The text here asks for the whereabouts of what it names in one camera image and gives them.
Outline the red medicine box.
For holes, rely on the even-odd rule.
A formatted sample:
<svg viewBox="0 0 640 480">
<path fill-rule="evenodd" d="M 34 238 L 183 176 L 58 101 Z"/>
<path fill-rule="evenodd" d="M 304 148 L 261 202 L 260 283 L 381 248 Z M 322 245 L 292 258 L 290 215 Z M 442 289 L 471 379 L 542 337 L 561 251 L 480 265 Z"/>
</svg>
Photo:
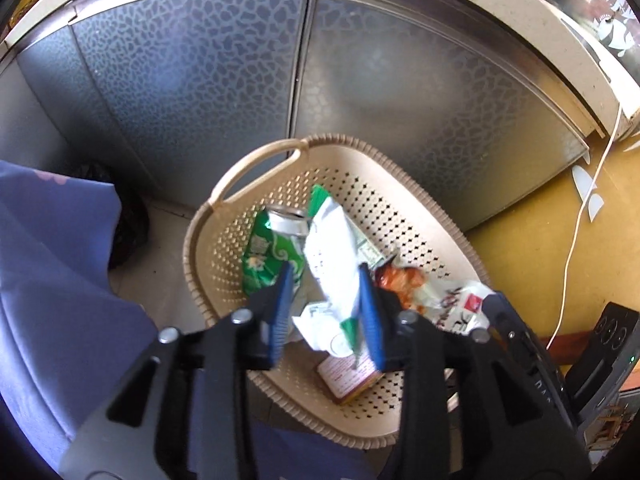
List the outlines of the red medicine box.
<svg viewBox="0 0 640 480">
<path fill-rule="evenodd" d="M 367 351 L 341 359 L 328 356 L 316 367 L 316 373 L 338 405 L 356 399 L 383 376 Z"/>
</svg>

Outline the crushed green can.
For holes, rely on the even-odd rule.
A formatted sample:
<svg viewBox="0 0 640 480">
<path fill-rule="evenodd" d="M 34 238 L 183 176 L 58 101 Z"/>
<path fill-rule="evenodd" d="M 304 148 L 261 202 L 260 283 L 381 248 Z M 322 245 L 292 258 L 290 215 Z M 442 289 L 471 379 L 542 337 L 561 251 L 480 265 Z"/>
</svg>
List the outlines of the crushed green can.
<svg viewBox="0 0 640 480">
<path fill-rule="evenodd" d="M 246 296 L 273 285 L 287 262 L 299 289 L 306 260 L 304 245 L 310 218 L 291 206 L 268 204 L 256 214 L 241 258 L 242 289 Z"/>
</svg>

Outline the white green plastic bag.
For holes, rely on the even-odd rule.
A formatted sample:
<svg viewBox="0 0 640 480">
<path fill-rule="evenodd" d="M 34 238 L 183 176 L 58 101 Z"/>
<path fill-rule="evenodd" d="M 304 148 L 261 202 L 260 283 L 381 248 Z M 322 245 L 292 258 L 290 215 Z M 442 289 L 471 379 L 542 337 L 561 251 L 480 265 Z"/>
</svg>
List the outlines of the white green plastic bag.
<svg viewBox="0 0 640 480">
<path fill-rule="evenodd" d="M 358 266 L 375 269 L 385 256 L 349 218 L 323 186 L 311 188 L 311 216 L 304 254 L 309 270 L 344 332 L 356 330 L 359 300 Z"/>
</svg>

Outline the orange snack wrapper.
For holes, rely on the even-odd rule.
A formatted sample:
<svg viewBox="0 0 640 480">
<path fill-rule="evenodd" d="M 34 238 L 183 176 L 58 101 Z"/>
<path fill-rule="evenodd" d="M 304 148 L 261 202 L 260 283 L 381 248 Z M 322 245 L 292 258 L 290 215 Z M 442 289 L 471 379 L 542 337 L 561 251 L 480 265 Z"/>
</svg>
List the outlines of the orange snack wrapper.
<svg viewBox="0 0 640 480">
<path fill-rule="evenodd" d="M 394 258 L 374 270 L 379 288 L 394 292 L 404 310 L 418 312 L 445 332 L 469 335 L 490 326 L 484 300 L 494 292 L 479 281 L 436 278 L 417 266 L 404 266 Z"/>
</svg>

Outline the blue printed tablecloth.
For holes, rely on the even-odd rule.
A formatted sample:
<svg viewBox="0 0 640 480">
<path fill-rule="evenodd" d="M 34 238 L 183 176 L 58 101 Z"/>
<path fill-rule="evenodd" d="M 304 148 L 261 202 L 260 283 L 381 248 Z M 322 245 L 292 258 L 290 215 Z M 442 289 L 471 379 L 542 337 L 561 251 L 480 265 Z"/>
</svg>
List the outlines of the blue printed tablecloth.
<svg viewBox="0 0 640 480">
<path fill-rule="evenodd" d="M 120 203 L 107 183 L 1 166 L 1 403 L 56 474 L 86 419 L 156 339 L 107 277 Z M 363 454 L 251 422 L 255 479 L 369 479 Z"/>
</svg>

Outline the beige plastic basket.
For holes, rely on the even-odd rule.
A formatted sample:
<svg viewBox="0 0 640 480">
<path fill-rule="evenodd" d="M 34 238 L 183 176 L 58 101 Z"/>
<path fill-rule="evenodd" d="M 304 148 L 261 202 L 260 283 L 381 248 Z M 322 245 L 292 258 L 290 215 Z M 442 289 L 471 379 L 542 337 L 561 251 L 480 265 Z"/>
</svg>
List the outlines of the beige plastic basket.
<svg viewBox="0 0 640 480">
<path fill-rule="evenodd" d="M 191 220 L 183 272 L 206 325 L 245 304 L 241 255 L 258 210 L 267 204 L 305 208 L 320 184 L 383 254 L 398 254 L 435 278 L 487 283 L 482 260 L 460 229 L 404 170 L 383 153 L 344 134 L 272 142 L 240 159 L 215 184 Z M 346 448 L 387 448 L 397 440 L 402 376 L 390 373 L 343 406 L 317 374 L 322 355 L 286 346 L 271 372 L 253 384 L 308 429 Z"/>
</svg>

